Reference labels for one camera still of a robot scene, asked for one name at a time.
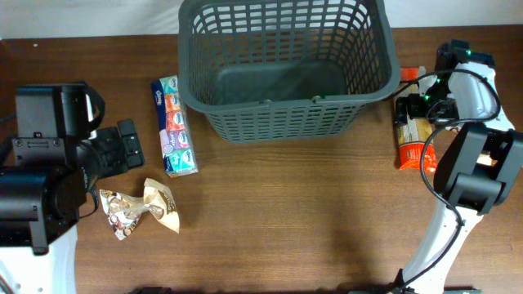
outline gray basket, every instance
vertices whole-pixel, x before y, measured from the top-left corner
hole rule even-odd
[[[383,0],[185,0],[179,89],[232,142],[345,131],[400,83]]]

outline multicolored tissue packet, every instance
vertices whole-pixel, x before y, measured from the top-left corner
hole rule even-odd
[[[165,172],[170,177],[198,172],[186,107],[178,91],[178,77],[161,78],[152,82],[151,91],[158,113]]]

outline white wall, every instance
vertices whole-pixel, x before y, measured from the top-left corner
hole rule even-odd
[[[523,24],[523,0],[384,1],[393,28]],[[177,33],[181,3],[182,0],[0,0],[0,38]]]

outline food wrapper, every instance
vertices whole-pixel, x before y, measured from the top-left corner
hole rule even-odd
[[[420,75],[418,68],[401,69],[401,80],[408,81]],[[409,94],[418,93],[418,86],[412,85],[398,97],[406,97]],[[407,118],[407,124],[396,126],[398,146],[400,147],[400,170],[420,168],[420,158],[423,146],[432,134],[431,124],[426,119]],[[438,162],[434,145],[428,146],[424,159],[425,172],[435,172]]]
[[[170,177],[198,172],[187,122],[186,107],[178,91],[178,77],[161,78],[151,83],[158,113],[163,167]]]
[[[171,190],[151,179],[145,180],[144,186],[142,198],[100,190],[101,205],[116,237],[120,240],[128,237],[144,212],[150,212],[160,224],[180,233],[180,218]]]

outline brown table surface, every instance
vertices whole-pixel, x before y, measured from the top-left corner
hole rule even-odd
[[[432,69],[451,38],[492,53],[507,116],[523,129],[523,26],[393,29],[402,66]],[[189,112],[200,172],[163,172],[150,82],[178,73],[177,36],[4,40],[0,116],[14,112],[16,86],[84,80],[105,98],[104,127],[132,118],[146,165],[98,187],[139,196],[146,177],[168,185],[180,212],[176,234],[150,214],[118,241],[102,210],[78,224],[79,293],[141,286],[290,291],[386,284],[415,253],[435,199],[418,171],[396,169],[391,102],[369,107],[341,136],[233,145]],[[16,129],[14,121],[0,135]],[[439,158],[453,134],[436,140]],[[523,288],[523,175],[510,197],[476,227],[448,286],[487,293]],[[92,209],[92,201],[82,212]]]

